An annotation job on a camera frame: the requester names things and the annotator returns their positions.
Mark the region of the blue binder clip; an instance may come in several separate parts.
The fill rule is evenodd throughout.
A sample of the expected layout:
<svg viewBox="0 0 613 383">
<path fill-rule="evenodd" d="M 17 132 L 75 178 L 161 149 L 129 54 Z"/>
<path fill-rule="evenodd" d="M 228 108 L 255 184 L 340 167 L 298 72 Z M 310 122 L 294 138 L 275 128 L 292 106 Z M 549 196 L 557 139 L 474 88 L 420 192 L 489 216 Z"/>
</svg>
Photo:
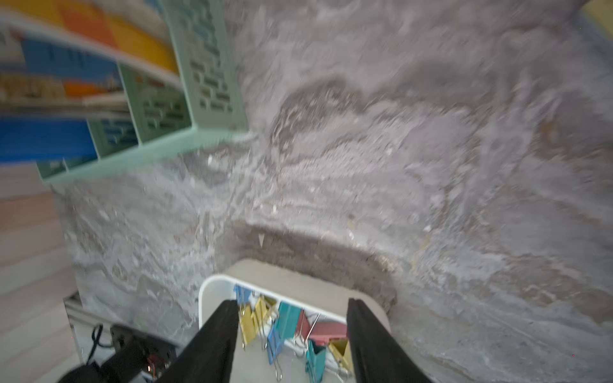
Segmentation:
<svg viewBox="0 0 613 383">
<path fill-rule="evenodd" d="M 250 298 L 252 296 L 252 290 L 243 287 L 241 285 L 234 285 L 233 291 L 236 296 L 236 302 L 239 307 L 250 306 Z"/>
<path fill-rule="evenodd" d="M 275 369 L 276 381 L 281 382 L 283 379 L 283 370 L 279 363 L 279 353 L 284 345 L 279 331 L 276 326 L 273 325 L 267 337 L 266 351 L 268 353 L 268 362 Z"/>
</svg>

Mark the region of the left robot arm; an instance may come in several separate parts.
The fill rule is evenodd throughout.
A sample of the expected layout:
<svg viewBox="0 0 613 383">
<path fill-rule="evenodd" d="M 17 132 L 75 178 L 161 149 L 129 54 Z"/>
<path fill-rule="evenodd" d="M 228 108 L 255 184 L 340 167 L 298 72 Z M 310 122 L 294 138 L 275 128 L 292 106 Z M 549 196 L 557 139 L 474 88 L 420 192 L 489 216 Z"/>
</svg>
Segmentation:
<svg viewBox="0 0 613 383">
<path fill-rule="evenodd" d="M 64 374 L 60 382 L 155 382 L 175 362 L 178 347 L 162 338 L 123 325 L 110 327 L 103 343 L 99 323 L 86 362 Z"/>
</svg>

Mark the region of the yellow binder clip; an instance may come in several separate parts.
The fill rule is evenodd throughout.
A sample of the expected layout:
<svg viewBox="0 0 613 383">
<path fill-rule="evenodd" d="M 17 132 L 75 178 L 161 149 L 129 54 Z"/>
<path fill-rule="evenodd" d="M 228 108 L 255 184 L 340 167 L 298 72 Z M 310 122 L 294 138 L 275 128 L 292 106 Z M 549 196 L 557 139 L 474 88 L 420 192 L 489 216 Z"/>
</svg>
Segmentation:
<svg viewBox="0 0 613 383">
<path fill-rule="evenodd" d="M 242 348 L 246 349 L 257 338 L 256 317 L 249 304 L 239 307 L 239 329 Z"/>
<path fill-rule="evenodd" d="M 328 349 L 332 353 L 338 366 L 347 372 L 349 376 L 354 374 L 351 346 L 348 338 L 336 339 L 328 343 Z"/>
<path fill-rule="evenodd" d="M 252 311 L 252 320 L 257 330 L 261 330 L 273 323 L 277 316 L 276 301 L 264 295 L 258 296 Z"/>
</svg>

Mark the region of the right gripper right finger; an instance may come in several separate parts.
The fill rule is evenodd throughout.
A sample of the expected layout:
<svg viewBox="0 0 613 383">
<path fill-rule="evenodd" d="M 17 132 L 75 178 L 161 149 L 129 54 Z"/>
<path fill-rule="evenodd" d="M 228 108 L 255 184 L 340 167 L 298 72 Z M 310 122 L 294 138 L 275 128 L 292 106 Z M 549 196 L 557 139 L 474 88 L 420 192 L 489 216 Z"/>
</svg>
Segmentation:
<svg viewBox="0 0 613 383">
<path fill-rule="evenodd" d="M 349 300 L 346 322 L 357 382 L 431 382 L 364 301 Z"/>
</svg>

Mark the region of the white plastic storage box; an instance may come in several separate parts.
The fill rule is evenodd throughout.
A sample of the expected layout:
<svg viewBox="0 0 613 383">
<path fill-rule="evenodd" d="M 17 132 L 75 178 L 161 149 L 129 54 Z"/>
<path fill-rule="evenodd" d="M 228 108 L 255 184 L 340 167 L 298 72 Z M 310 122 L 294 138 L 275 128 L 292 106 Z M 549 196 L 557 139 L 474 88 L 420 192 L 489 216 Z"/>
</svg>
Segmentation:
<svg viewBox="0 0 613 383">
<path fill-rule="evenodd" d="M 385 328 L 390 326 L 383 308 L 357 290 L 244 259 L 203 282 L 199 324 L 220 303 L 236 302 L 232 382 L 353 382 L 346 327 L 352 298 L 363 301 Z"/>
</svg>

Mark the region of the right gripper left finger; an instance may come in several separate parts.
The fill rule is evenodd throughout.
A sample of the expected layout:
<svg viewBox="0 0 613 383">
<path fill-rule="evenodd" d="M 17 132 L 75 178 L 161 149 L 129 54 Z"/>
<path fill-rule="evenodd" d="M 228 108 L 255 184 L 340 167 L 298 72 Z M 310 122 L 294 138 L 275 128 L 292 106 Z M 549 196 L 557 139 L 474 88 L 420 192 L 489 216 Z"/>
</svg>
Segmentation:
<svg viewBox="0 0 613 383">
<path fill-rule="evenodd" d="M 239 327 L 238 305 L 224 300 L 159 382 L 229 382 Z"/>
</svg>

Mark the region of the teal binder clip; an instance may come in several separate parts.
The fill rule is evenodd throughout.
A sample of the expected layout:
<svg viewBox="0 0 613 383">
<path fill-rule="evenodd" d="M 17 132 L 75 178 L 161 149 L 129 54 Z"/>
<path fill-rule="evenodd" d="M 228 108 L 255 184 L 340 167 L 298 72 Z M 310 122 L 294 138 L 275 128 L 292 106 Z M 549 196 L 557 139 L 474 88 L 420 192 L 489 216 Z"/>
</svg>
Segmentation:
<svg viewBox="0 0 613 383">
<path fill-rule="evenodd" d="M 318 346 L 315 342 L 307 341 L 306 373 L 310 383 L 321 383 L 326 367 L 327 347 Z"/>
<path fill-rule="evenodd" d="M 302 310 L 292 304 L 281 302 L 276 328 L 282 340 L 294 338 Z"/>
</svg>

